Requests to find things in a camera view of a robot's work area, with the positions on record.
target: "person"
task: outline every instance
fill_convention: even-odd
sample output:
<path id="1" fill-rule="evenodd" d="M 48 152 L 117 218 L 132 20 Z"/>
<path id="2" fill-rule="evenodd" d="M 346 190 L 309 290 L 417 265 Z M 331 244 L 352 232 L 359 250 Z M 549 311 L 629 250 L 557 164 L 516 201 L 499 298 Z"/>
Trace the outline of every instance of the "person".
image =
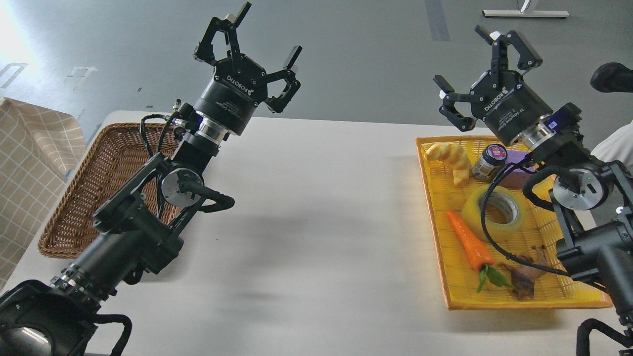
<path id="1" fill-rule="evenodd" d="M 591 154 L 604 162 L 618 160 L 633 173 L 633 120 L 600 142 Z"/>

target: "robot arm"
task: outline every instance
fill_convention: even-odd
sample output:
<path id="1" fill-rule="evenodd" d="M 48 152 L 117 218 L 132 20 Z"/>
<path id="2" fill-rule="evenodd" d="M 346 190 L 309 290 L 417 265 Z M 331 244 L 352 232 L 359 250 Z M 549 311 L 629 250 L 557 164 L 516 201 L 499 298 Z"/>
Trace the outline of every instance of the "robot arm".
<path id="1" fill-rule="evenodd" d="M 523 193 L 535 205 L 556 213 L 563 231 L 563 239 L 556 244 L 557 258 L 567 270 L 559 271 L 560 274 L 601 288 L 611 296 L 620 322 L 627 330 L 624 335 L 615 331 L 607 334 L 630 347 L 633 345 L 633 178 L 621 162 L 605 163 L 583 147 L 578 125 L 580 109 L 569 103 L 553 113 L 525 83 L 525 72 L 508 68 L 509 45 L 519 53 L 519 69 L 527 71 L 542 63 L 523 36 L 515 31 L 506 35 L 490 34 L 480 26 L 475 31 L 492 47 L 491 69 L 482 74 L 469 94 L 456 94 L 443 77 L 436 75 L 434 81 L 441 89 L 442 98 L 439 111 L 459 130 L 472 130 L 480 119 L 503 144 L 521 142 L 528 147 L 530 153 L 522 164 L 538 165 L 539 169 L 526 182 Z M 465 117 L 455 109 L 454 103 L 458 101 L 470 103 L 473 117 Z M 489 193 L 505 173 L 510 171 L 502 172 L 493 180 Z M 551 175 L 557 177 L 549 192 L 551 201 L 545 201 L 538 198 L 532 188 Z M 600 206 L 613 187 L 624 197 L 622 209 L 611 222 L 584 230 L 574 211 Z M 485 225 L 483 212 L 482 223 Z M 489 239 L 495 248 L 511 258 L 511 254 Z M 605 331 L 602 324 L 587 325 Z M 586 335 L 579 332 L 579 345 L 588 345 Z M 582 350 L 587 353 L 580 354 L 588 354 L 588 347 Z"/>
<path id="2" fill-rule="evenodd" d="M 231 134 L 241 135 L 261 102 L 281 112 L 300 83 L 293 69 L 301 46 L 296 46 L 283 70 L 267 75 L 264 68 L 240 53 L 235 29 L 251 4 L 238 16 L 213 18 L 195 58 L 215 67 L 215 75 L 196 103 L 180 105 L 168 117 L 157 153 L 93 215 L 100 235 L 49 286 L 25 281 L 0 296 L 0 356 L 83 355 L 96 324 L 119 322 L 123 334 L 112 350 L 120 355 L 132 323 L 125 315 L 100 315 L 100 303 L 116 295 L 116 286 L 139 282 L 143 272 L 159 273 L 179 254 L 182 229 L 197 212 L 218 212 L 233 206 L 233 198 L 204 185 L 202 173 Z M 230 46 L 216 60 L 211 44 L 223 32 Z M 279 98 L 268 98 L 267 84 L 283 79 Z M 160 153 L 162 137 L 172 126 L 181 140 L 173 156 Z M 164 224 L 144 204 L 142 188 L 156 180 L 161 201 L 180 207 Z M 206 200 L 213 204 L 203 205 Z"/>

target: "carrot leaf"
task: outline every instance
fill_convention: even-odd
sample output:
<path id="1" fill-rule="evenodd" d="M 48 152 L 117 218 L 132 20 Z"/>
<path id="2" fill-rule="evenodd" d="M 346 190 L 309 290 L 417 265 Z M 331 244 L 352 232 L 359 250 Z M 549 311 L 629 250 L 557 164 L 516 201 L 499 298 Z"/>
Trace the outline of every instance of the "carrot leaf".
<path id="1" fill-rule="evenodd" d="M 514 286 L 510 284 L 510 282 L 508 282 L 506 276 L 502 275 L 498 270 L 490 266 L 486 267 L 486 275 L 488 276 L 488 280 L 490 281 L 490 283 L 494 284 L 497 287 L 506 286 L 514 289 Z"/>
<path id="2" fill-rule="evenodd" d="M 484 265 L 481 267 L 479 271 L 479 287 L 477 287 L 477 293 L 480 293 L 482 289 L 484 289 L 484 283 L 486 283 L 486 275 L 488 275 L 488 265 Z"/>

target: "orange carrot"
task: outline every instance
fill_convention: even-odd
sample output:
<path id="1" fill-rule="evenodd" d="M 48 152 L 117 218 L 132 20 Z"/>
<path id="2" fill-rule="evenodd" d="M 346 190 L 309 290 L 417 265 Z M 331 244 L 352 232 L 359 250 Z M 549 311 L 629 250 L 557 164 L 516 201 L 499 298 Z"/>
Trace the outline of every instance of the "orange carrot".
<path id="1" fill-rule="evenodd" d="M 451 210 L 446 210 L 446 215 L 448 215 L 453 230 L 455 230 L 457 236 L 460 238 L 461 244 L 464 246 L 470 265 L 477 272 L 479 272 L 484 265 L 493 265 L 494 259 L 492 258 L 492 253 L 490 253 L 484 243 L 468 228 L 461 216 Z"/>

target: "metal stand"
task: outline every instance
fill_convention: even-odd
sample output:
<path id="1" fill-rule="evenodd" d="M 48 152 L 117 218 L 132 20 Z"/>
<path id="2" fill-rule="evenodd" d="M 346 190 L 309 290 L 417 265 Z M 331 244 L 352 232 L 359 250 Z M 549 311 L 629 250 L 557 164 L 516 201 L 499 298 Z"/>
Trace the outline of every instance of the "metal stand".
<path id="1" fill-rule="evenodd" d="M 525 0 L 519 10 L 482 10 L 484 17 L 568 18 L 567 11 L 534 11 L 539 0 Z"/>

